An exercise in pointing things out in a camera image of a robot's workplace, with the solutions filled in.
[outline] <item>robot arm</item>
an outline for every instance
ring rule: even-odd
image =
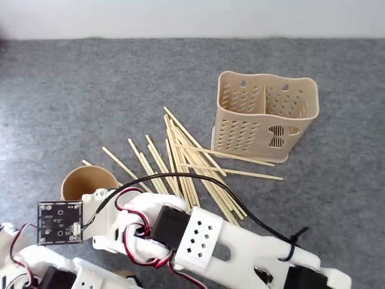
[[[136,236],[135,230],[128,236],[135,259],[143,262],[149,258],[163,259],[173,250],[175,270],[191,271],[229,288],[301,289],[294,280],[298,281],[298,276],[313,285],[316,282],[325,284],[320,287],[322,289],[327,286],[331,289],[351,288],[349,276],[336,269],[321,268],[316,255],[296,248],[289,262],[279,261],[289,254],[290,244],[234,226],[201,208],[194,207],[187,213],[186,203],[176,196],[143,193],[134,198],[126,197],[130,200],[125,207],[143,212],[149,217],[152,227],[149,239]],[[105,220],[104,217],[95,220],[97,227],[102,223],[110,229],[103,236],[95,235],[94,248],[125,254],[122,232],[139,219],[123,211],[110,222]],[[217,243],[230,249],[228,261],[213,256]],[[268,276],[269,280],[261,278],[256,270]]]
[[[68,205],[68,208],[81,212],[80,223],[87,223],[109,194],[111,191],[97,190],[94,194],[83,195],[82,202],[78,202],[80,208],[73,204]],[[108,202],[95,217],[94,222],[81,232],[75,229],[78,222],[73,222],[69,231],[62,229],[65,233],[61,234],[60,239],[70,240],[68,243],[76,241],[81,243],[83,240],[93,238],[95,249],[129,255],[131,260],[135,260],[138,264],[153,262],[154,266],[160,266],[168,261],[177,273],[181,274],[181,270],[194,272],[229,288],[351,288],[349,276],[336,269],[320,267],[320,260],[316,255],[296,248],[289,262],[279,261],[279,258],[287,257],[291,249],[290,244],[233,226],[201,208],[194,207],[188,212],[184,200],[176,196],[139,194],[130,191],[119,199],[120,204],[124,204],[122,211],[116,209],[113,201],[114,199]],[[50,210],[52,212],[57,208],[62,210],[67,203],[69,202],[52,203]],[[144,225],[143,218],[129,211],[140,212],[146,216],[151,227],[149,237],[143,237],[143,233],[138,230]],[[42,228],[44,222],[40,219],[39,241],[50,241],[53,232],[55,233],[53,240],[58,240],[59,231],[56,231],[54,226],[59,224],[63,228],[66,213],[62,212],[60,216],[62,221],[55,224],[50,222],[44,229]],[[2,239],[1,236],[0,234],[1,252],[8,252],[9,248],[4,244],[8,244],[11,238],[8,236]],[[214,247],[218,243],[230,249],[231,257],[228,261],[213,256]],[[61,272],[72,274],[73,283],[68,289],[84,289],[83,283],[87,285],[86,288],[92,289],[139,288],[132,283],[132,280],[121,278],[78,258],[65,259],[46,247],[21,246],[15,254],[15,258],[23,260],[41,279],[52,270],[52,265]],[[6,276],[9,282],[17,276],[16,273],[10,273],[15,264],[7,259],[6,254],[0,256],[3,259],[0,259],[0,268],[3,266],[0,269],[0,277]],[[19,283],[15,283],[15,288],[21,288],[16,285],[19,286],[24,282],[25,279],[20,279]]]

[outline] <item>utensil holder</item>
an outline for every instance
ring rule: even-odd
[[[311,78],[225,71],[218,80],[212,149],[284,163],[318,114]]]

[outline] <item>white wall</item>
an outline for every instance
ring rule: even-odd
[[[384,11],[385,0],[0,0],[0,37],[385,37]]]

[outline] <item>gray carpet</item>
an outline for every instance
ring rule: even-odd
[[[164,154],[164,105],[208,147],[224,70],[308,76],[319,85],[321,113],[286,163],[218,162],[283,176],[284,182],[234,175],[227,181],[252,212],[285,235],[310,226],[302,247],[324,267],[349,274],[353,288],[382,288],[384,66],[385,40],[2,42],[1,221],[35,222],[36,203],[58,199],[63,178],[82,158],[129,181],[102,145],[144,176],[126,139],[148,155],[144,135],[150,134]],[[206,209],[219,213],[205,190],[199,194]],[[250,219],[242,226],[265,234]],[[110,270],[132,269],[146,288],[195,288],[167,269],[135,267],[89,242],[53,249]]]

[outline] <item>brown paper cup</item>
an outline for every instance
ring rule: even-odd
[[[61,185],[61,200],[81,200],[98,188],[117,188],[115,177],[102,167],[84,166],[70,172]]]

